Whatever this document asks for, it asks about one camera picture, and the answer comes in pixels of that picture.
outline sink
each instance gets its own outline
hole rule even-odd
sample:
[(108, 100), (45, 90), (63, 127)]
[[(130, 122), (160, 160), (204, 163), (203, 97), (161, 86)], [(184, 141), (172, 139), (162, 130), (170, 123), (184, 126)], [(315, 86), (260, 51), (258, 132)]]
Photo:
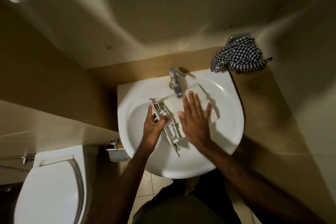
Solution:
[[(173, 93), (169, 82), (170, 77), (164, 76), (118, 85), (119, 134), (129, 156), (134, 155), (141, 141), (149, 98), (165, 97)], [(185, 78), (179, 78), (179, 82), (183, 95), (188, 86), (196, 83), (205, 92), (218, 116), (216, 122), (210, 123), (211, 138), (228, 154), (232, 154), (243, 135), (244, 114), (229, 71), (222, 69), (210, 72), (207, 69), (191, 72), (187, 73)], [(180, 157), (170, 145), (165, 133), (161, 133), (145, 169), (155, 175), (184, 179), (215, 168), (186, 138), (179, 141), (178, 145)]]

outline checkered towel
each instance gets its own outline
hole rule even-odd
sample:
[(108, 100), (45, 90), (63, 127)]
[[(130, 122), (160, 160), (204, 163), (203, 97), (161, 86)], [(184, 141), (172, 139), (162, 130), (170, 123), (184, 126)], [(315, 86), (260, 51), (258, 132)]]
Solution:
[(253, 37), (244, 36), (234, 40), (217, 52), (211, 60), (210, 69), (214, 72), (227, 65), (230, 71), (240, 70), (247, 73), (259, 71), (264, 69), (267, 62), (272, 60), (272, 57), (260, 60), (262, 53), (254, 43)]

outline wet hand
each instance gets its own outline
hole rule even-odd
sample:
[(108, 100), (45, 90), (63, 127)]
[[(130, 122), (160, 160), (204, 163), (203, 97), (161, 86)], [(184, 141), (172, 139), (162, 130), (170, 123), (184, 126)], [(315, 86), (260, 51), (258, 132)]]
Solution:
[(148, 107), (148, 113), (143, 125), (143, 137), (139, 147), (154, 151), (155, 146), (159, 140), (161, 132), (165, 127), (167, 121), (170, 119), (170, 115), (165, 115), (159, 120), (156, 119), (155, 113), (153, 114), (152, 105)]
[(189, 101), (187, 96), (183, 97), (183, 109), (184, 112), (178, 113), (182, 130), (188, 141), (199, 150), (212, 142), (209, 129), (211, 103), (203, 111), (198, 95), (189, 91)]

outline faucet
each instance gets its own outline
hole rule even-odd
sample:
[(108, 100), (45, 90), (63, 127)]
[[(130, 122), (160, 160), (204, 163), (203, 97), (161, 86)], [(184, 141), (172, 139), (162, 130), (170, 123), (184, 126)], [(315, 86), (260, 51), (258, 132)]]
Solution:
[(179, 76), (183, 78), (186, 75), (182, 73), (177, 67), (172, 67), (169, 71), (169, 75), (170, 75), (169, 87), (172, 90), (174, 90), (174, 94), (177, 98), (181, 98), (182, 97), (182, 87), (177, 79)]

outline toilet seat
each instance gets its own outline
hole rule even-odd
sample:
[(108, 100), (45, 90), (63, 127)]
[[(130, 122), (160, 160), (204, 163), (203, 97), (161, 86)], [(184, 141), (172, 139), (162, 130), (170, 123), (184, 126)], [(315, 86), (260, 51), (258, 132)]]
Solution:
[(14, 223), (78, 224), (84, 194), (73, 159), (33, 168), (17, 200)]

